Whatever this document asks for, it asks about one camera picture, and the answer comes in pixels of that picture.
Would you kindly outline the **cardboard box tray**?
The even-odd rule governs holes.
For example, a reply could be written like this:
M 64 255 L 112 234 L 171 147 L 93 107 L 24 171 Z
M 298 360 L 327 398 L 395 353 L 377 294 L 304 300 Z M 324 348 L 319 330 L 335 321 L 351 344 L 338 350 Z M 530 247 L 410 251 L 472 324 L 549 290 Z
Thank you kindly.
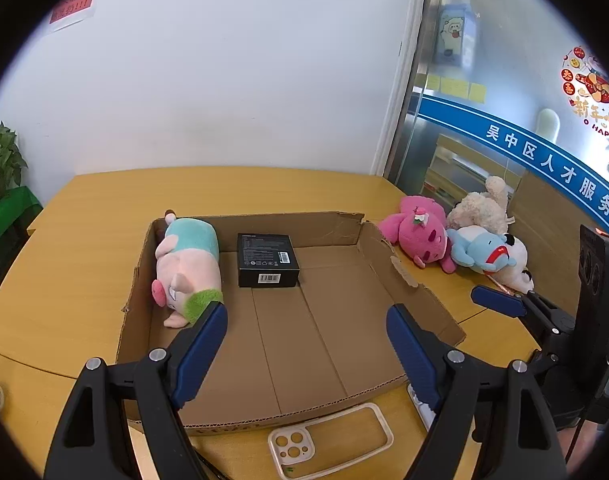
M 280 426 L 350 408 L 404 382 L 385 330 L 403 304 L 424 330 L 455 346 L 464 330 L 417 283 L 377 226 L 355 212 L 212 219 L 218 234 L 227 332 L 180 417 L 189 434 Z M 299 281 L 242 288 L 237 237 L 286 234 Z

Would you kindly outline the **clear white phone case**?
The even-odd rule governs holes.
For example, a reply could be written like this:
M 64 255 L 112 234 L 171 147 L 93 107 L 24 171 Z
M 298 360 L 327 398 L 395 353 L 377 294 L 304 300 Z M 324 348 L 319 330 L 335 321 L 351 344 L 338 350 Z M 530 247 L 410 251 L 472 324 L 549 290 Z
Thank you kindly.
M 377 404 L 367 402 L 274 429 L 269 450 L 280 479 L 319 479 L 391 448 L 393 432 Z

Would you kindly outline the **red wall notice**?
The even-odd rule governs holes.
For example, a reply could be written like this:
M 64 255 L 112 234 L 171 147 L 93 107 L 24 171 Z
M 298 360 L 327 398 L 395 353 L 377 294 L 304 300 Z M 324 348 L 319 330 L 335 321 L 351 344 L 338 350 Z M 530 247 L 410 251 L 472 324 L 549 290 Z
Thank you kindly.
M 95 0 L 60 0 L 54 7 L 48 27 L 59 30 L 85 20 L 94 12 Z

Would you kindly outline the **pink teal pig plush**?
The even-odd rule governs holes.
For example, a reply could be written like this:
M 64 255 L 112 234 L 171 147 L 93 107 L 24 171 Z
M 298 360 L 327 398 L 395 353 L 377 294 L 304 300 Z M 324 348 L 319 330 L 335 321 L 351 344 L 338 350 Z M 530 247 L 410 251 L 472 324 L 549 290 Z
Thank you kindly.
M 155 250 L 152 298 L 168 309 L 163 325 L 179 330 L 197 322 L 211 302 L 223 301 L 220 250 L 212 224 L 164 215 L 167 229 Z

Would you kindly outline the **black UGREEN box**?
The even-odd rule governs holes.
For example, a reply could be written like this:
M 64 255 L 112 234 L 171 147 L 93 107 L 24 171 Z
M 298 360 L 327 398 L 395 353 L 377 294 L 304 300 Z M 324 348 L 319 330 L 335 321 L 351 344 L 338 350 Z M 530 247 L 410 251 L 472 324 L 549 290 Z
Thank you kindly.
M 299 283 L 300 266 L 285 234 L 239 233 L 237 266 L 239 287 L 290 288 Z

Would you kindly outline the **blue elephant plush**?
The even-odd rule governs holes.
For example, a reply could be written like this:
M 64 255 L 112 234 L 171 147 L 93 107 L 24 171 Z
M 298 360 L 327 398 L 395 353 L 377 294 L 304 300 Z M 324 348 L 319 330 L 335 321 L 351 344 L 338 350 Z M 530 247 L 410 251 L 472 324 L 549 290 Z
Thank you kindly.
M 510 234 L 495 234 L 481 226 L 447 229 L 451 243 L 451 258 L 457 266 L 464 266 L 479 274 L 495 274 L 517 261 L 509 248 L 515 241 Z

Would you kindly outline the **potted green plant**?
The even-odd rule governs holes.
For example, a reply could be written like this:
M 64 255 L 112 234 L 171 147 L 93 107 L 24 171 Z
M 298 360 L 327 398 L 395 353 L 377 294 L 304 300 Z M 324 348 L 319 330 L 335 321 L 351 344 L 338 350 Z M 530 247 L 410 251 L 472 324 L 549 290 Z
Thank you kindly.
M 17 133 L 0 122 L 0 199 L 10 188 L 18 188 L 27 168 L 18 146 Z

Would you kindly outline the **green cloth covered bench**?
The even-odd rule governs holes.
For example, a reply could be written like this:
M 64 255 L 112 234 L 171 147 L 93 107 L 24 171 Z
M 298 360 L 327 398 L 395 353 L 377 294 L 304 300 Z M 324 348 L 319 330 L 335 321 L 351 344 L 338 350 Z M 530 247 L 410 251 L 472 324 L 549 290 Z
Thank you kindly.
M 0 198 L 0 238 L 26 212 L 38 214 L 42 204 L 26 187 L 12 188 Z

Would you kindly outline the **pink bear plush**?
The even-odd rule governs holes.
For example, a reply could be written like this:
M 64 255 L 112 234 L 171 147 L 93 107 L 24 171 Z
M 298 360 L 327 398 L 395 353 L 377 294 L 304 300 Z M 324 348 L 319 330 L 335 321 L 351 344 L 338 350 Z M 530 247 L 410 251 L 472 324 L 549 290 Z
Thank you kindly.
M 389 243 L 398 244 L 420 269 L 438 262 L 445 273 L 455 272 L 452 244 L 446 234 L 446 214 L 432 198 L 403 197 L 400 211 L 383 219 L 378 228 Z

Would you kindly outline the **cream bunny plush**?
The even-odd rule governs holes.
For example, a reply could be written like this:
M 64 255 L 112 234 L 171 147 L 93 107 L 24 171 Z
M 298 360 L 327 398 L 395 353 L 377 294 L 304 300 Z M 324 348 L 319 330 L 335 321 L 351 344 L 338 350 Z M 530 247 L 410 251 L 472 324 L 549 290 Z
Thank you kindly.
M 515 222 L 507 214 L 509 203 L 506 182 L 498 176 L 485 180 L 485 192 L 468 193 L 447 215 L 447 226 L 461 229 L 481 226 L 495 234 L 506 234 Z

